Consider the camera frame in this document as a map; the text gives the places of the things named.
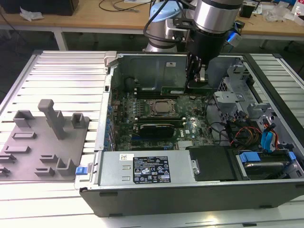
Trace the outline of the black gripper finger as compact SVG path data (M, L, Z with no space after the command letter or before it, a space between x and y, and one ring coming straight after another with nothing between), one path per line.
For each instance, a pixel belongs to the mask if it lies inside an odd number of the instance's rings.
M207 66L197 63L195 74L193 74L193 78L187 82L187 88L202 88L202 87L210 87L209 75L207 73Z
M186 61L186 79L187 82L193 78L193 74L195 74L195 69L197 65L197 57L192 53L187 54Z

